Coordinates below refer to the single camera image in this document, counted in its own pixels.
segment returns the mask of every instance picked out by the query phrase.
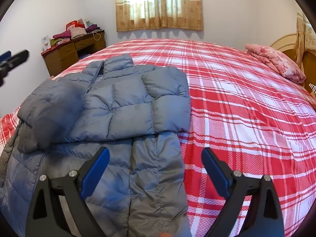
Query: purple cloth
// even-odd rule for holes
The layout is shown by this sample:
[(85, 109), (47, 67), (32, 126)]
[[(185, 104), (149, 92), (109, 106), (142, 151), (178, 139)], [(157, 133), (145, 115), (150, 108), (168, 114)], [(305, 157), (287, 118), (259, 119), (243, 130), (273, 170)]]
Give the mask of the purple cloth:
[(58, 39), (58, 38), (71, 38), (71, 33), (70, 33), (70, 30), (69, 31), (65, 31), (61, 34), (58, 34), (58, 35), (54, 35), (53, 36), (54, 39)]
[(98, 25), (92, 24), (90, 27), (86, 28), (86, 32), (87, 32), (87, 33), (88, 33), (88, 32), (92, 32), (92, 31), (94, 31), (94, 30), (96, 30), (96, 29), (100, 29), (100, 28), (98, 27)]

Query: green cloth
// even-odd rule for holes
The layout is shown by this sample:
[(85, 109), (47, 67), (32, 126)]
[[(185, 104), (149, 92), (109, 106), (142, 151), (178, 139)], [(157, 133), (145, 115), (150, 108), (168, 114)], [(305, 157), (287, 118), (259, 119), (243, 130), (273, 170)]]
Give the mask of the green cloth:
[(62, 38), (58, 38), (58, 39), (51, 39), (51, 46), (54, 46), (57, 42), (61, 41)]

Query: gray puffer jacket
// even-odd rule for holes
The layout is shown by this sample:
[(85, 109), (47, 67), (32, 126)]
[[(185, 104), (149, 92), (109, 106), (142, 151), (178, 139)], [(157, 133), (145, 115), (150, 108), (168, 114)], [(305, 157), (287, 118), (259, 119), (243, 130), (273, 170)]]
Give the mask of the gray puffer jacket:
[(183, 72), (134, 66), (129, 55), (45, 81), (21, 106), (1, 155), (1, 212), (24, 236), (39, 176), (64, 176), (106, 146), (109, 166), (86, 199), (105, 234), (191, 236), (176, 134), (189, 130), (190, 111)]

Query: curtain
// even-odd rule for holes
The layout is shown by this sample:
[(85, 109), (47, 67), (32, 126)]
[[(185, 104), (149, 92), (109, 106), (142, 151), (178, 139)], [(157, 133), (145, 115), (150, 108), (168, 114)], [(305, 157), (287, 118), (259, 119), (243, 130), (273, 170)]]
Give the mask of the curtain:
[(203, 30), (201, 0), (116, 0), (117, 31)]
[(304, 13), (297, 13), (297, 39), (294, 49), (296, 50), (296, 64), (302, 64), (304, 52), (316, 50), (316, 34)]

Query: plaid blanket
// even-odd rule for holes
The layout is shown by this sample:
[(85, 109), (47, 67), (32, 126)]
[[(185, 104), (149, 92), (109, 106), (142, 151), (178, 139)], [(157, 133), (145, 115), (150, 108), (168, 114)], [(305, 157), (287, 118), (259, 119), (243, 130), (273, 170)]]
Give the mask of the plaid blanket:
[[(135, 64), (175, 66), (187, 75), (191, 128), (179, 138), (192, 235), (204, 236), (225, 203), (203, 168), (205, 146), (232, 170), (256, 178), (270, 175), (281, 203), (285, 235), (293, 234), (316, 198), (316, 103), (308, 92), (244, 51), (170, 39), (121, 42), (80, 60), (59, 76), (123, 53), (129, 53)], [(17, 110), (0, 120), (0, 151), (17, 123)], [(247, 197), (231, 236), (239, 233), (249, 204)]]

